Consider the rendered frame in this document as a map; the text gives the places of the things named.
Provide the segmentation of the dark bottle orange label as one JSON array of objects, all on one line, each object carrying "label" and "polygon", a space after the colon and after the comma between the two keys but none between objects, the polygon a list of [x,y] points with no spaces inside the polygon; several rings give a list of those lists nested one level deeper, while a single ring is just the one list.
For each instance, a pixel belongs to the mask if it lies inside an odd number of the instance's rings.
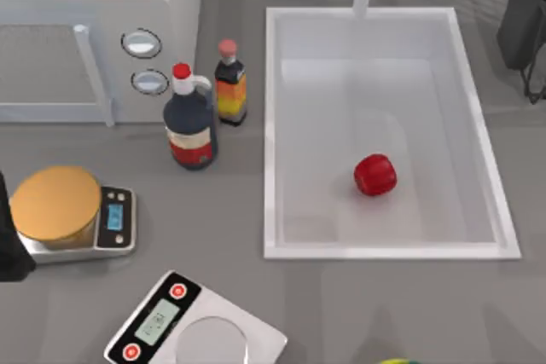
[{"label": "dark bottle orange label", "polygon": [[242,124],[247,116],[247,73],[237,50],[234,40],[223,39],[218,44],[220,60],[214,72],[218,117],[233,126]]}]

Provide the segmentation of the red bell pepper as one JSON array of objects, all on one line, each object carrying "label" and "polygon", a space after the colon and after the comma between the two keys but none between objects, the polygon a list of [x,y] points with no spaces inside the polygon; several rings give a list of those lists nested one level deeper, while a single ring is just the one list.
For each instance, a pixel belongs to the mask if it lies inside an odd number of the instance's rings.
[{"label": "red bell pepper", "polygon": [[370,197],[386,194],[398,184],[397,172],[383,153],[373,153],[362,159],[354,168],[353,178],[357,189]]}]

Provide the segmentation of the white sink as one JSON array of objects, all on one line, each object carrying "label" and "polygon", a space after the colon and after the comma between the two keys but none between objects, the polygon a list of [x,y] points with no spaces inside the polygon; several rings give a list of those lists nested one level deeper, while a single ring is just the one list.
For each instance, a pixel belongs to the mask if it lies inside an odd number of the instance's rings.
[{"label": "white sink", "polygon": [[[266,11],[264,256],[518,260],[456,11]],[[373,153],[398,184],[362,194]]]}]

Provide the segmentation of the microwave knob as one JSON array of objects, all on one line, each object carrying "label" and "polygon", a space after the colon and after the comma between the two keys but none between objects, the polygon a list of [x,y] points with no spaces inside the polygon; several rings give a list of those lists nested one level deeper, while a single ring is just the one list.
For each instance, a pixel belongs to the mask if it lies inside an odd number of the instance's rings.
[{"label": "microwave knob", "polygon": [[162,50],[160,38],[153,32],[138,28],[124,33],[120,39],[122,49],[137,59],[153,59]]},{"label": "microwave knob", "polygon": [[134,90],[141,94],[161,95],[168,90],[170,81],[164,73],[148,69],[133,73],[131,85]]}]

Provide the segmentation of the white scale with red buttons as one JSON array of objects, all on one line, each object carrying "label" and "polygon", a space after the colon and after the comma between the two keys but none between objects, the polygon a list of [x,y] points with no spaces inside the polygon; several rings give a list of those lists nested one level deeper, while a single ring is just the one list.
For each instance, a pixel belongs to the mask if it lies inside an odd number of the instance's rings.
[{"label": "white scale with red buttons", "polygon": [[285,334],[174,270],[107,344],[109,364],[276,364]]}]

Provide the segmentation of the scale with wooden round plate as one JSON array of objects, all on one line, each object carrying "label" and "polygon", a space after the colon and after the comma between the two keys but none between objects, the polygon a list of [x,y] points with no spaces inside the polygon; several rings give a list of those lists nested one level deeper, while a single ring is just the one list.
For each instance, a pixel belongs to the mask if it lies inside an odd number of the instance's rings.
[{"label": "scale with wooden round plate", "polygon": [[38,265],[124,257],[137,245],[137,196],[76,165],[52,165],[9,198],[15,229]]}]

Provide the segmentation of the pale microwave oven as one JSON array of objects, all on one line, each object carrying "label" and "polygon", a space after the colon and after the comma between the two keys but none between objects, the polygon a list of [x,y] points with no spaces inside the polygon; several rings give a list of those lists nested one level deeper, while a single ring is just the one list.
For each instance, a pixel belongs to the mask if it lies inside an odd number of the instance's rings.
[{"label": "pale microwave oven", "polygon": [[[0,0],[0,123],[104,123],[73,27],[90,42],[118,123],[159,123],[171,97],[171,69],[193,64],[200,0]],[[137,59],[121,36],[156,34],[162,50]],[[161,95],[133,89],[133,73],[154,69],[170,81]]]}]

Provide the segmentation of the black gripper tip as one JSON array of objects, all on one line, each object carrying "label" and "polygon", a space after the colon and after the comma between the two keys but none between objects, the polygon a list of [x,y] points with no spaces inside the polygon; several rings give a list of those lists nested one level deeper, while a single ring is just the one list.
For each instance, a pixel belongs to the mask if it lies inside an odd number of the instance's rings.
[{"label": "black gripper tip", "polygon": [[23,281],[36,266],[16,231],[8,190],[0,171],[0,282]]}]

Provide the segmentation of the black frame object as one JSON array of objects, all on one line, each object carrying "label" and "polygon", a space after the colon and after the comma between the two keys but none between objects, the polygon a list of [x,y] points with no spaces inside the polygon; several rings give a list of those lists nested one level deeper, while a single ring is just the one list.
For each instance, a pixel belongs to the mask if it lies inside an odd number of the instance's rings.
[{"label": "black frame object", "polygon": [[531,90],[538,53],[546,47],[546,0],[508,0],[497,44],[505,67],[520,74],[529,102],[546,100],[546,84],[538,92]]}]

